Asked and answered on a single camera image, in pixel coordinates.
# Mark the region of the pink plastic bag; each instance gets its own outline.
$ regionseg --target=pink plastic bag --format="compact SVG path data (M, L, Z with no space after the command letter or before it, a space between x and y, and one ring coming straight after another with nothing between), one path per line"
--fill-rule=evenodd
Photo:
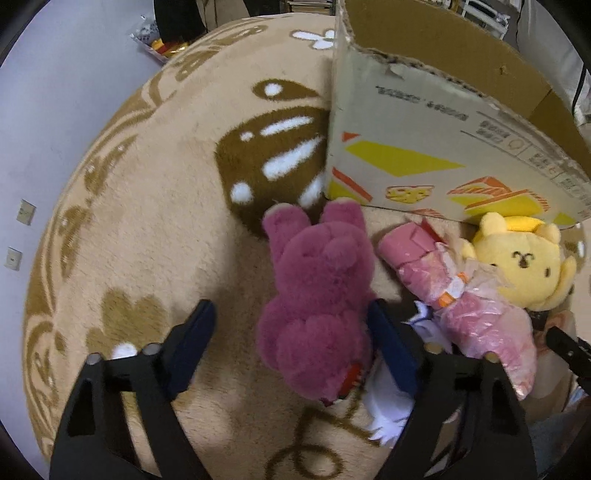
M495 352L517 397L527 396L537 366L531 321L498 294L502 281L495 267L464 260L459 245L437 242L416 223L388 233L378 253L403 285L436 311L433 320L464 355Z

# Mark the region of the pink teddy bear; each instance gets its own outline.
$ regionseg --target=pink teddy bear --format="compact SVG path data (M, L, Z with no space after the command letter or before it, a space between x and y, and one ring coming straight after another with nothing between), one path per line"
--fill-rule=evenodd
M302 397L345 398L372 361L365 317L375 257L361 207L335 200L311 225L301 208L282 203L262 225L278 295L258 323L259 354Z

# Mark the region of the floor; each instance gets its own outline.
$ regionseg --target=floor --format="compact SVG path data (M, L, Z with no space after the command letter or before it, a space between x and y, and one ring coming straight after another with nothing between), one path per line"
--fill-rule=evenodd
M128 37L140 15L150 12L151 0L51 0L0 68L0 255L7 247L22 252L19 271L0 267L0 419L45 477L22 390L29 270L57 197L87 146L160 68ZM21 199L37 207L31 226L16 221Z

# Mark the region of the stuffed animal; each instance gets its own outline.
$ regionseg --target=stuffed animal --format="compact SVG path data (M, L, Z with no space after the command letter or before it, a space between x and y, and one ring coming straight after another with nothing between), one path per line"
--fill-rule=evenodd
M559 243L553 223L491 212L482 217L479 232L472 243L465 242L462 254L499 267L511 284L499 292L511 303L543 312L564 301L577 270L573 257L561 260Z
M365 323L375 257L361 207L338 199L311 225L301 208L270 208L269 237L278 294L257 326L263 362L310 400L346 397L369 371L372 346Z

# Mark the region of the yellow graphic on box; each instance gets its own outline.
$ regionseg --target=yellow graphic on box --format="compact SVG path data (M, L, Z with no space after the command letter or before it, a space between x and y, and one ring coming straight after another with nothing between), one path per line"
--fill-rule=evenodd
M550 209L548 201L531 190L512 191L494 177L482 177L460 185L449 192L447 198L464 207L470 220L488 212L503 216L535 216Z
M393 202L418 203L429 197L432 191L433 185L388 187L386 189L386 198Z
M567 215L566 213L560 212L558 215L556 215L556 218L552 221L552 223L555 223L556 225L570 226L577 223L577 220L572 218L570 215Z
M464 195L462 197L450 198L452 202L459 203L463 207L467 207L472 203L478 203L486 200L488 197L484 195Z
M404 148L382 145L368 140L355 142L345 147L345 150L394 177L464 167L459 163L425 155L414 150L405 150Z
M340 183L337 183L334 180L330 181L329 189L328 189L328 198L331 200L335 200L341 197L347 197L350 199L355 200L356 202L360 203L361 205L366 205L367 201L361 197L358 197L353 192L350 192L347 187L342 186Z
M470 217L480 217L488 212L497 212L506 217L516 215L531 217L543 213L544 210L528 192L524 192L506 199L481 202L480 205L466 208L465 212Z

